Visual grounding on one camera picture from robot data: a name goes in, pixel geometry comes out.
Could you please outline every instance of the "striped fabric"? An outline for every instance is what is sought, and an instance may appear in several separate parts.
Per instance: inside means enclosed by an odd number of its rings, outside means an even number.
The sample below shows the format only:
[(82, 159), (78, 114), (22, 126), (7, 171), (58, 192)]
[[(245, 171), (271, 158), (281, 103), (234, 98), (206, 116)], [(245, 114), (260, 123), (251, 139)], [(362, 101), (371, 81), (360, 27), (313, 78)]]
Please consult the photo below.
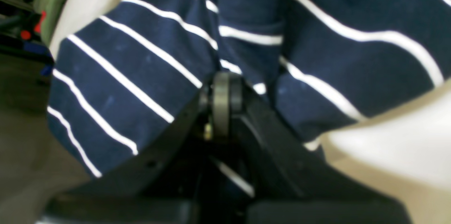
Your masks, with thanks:
[(230, 70), (314, 150), (321, 133), (440, 86), (450, 26), (451, 0), (122, 0), (61, 43), (50, 129), (100, 177)]

